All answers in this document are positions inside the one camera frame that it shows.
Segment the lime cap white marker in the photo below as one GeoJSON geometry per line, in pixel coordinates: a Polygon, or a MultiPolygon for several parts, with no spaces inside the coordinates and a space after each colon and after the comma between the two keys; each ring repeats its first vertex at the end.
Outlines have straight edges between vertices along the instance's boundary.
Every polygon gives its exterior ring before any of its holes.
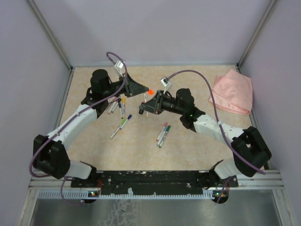
{"type": "Polygon", "coordinates": [[[123,119],[122,122],[119,124],[117,129],[113,132],[113,134],[110,136],[110,139],[113,139],[114,136],[117,134],[117,132],[121,129],[122,125],[125,123],[126,119],[123,119]]]}

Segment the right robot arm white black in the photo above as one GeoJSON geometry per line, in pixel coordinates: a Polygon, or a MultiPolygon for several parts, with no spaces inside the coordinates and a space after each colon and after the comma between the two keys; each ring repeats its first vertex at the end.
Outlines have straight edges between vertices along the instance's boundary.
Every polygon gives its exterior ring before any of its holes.
{"type": "Polygon", "coordinates": [[[151,100],[141,103],[139,109],[156,115],[164,111],[179,114],[186,129],[214,138],[230,148],[233,157],[217,162],[200,178],[204,188],[221,186],[228,178],[240,174],[249,178],[256,173],[265,175],[262,167],[272,154],[258,129],[236,128],[211,118],[195,106],[189,89],[177,90],[175,97],[159,90],[151,100]]]}

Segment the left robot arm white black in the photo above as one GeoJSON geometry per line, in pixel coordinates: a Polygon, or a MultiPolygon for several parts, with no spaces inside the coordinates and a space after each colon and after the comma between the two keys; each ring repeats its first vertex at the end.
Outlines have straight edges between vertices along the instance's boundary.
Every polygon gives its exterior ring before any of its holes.
{"type": "Polygon", "coordinates": [[[30,169],[37,169],[56,179],[80,178],[88,187],[94,186],[98,175],[92,166],[80,161],[71,161],[67,150],[75,138],[92,122],[98,119],[109,105],[108,100],[125,95],[133,97],[149,89],[134,81],[127,73],[112,82],[104,69],[95,70],[91,86],[77,110],[62,125],[47,135],[38,135],[33,142],[33,159],[30,169]]]}

